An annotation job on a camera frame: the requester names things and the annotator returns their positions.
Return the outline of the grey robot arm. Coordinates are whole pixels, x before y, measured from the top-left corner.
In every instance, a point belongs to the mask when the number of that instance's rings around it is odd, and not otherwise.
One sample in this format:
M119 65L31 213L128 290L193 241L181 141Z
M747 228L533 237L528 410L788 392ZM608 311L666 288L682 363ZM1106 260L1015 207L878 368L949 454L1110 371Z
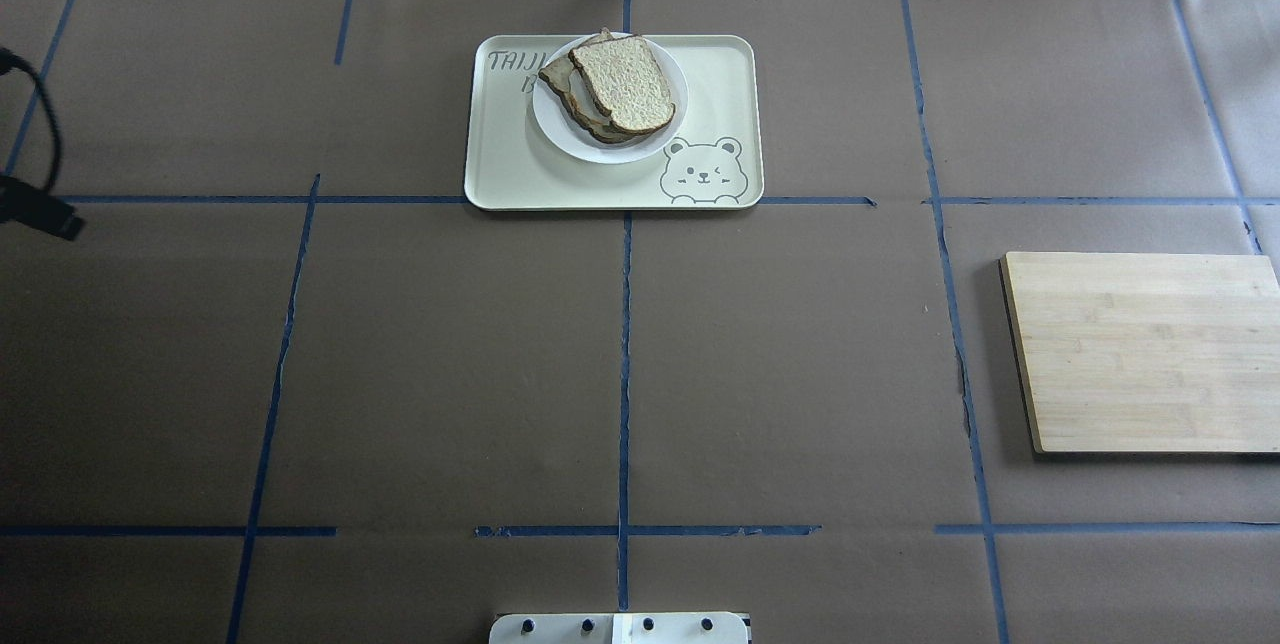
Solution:
M13 175L1 175L1 224L19 223L60 239L76 239L84 220L76 207Z

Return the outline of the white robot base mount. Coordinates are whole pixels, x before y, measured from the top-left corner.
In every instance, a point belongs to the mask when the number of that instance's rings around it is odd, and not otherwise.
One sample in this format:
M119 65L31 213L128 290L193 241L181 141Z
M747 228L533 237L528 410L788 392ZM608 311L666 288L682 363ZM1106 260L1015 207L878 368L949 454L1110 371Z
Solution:
M489 643L751 643L750 618L728 611L512 613Z

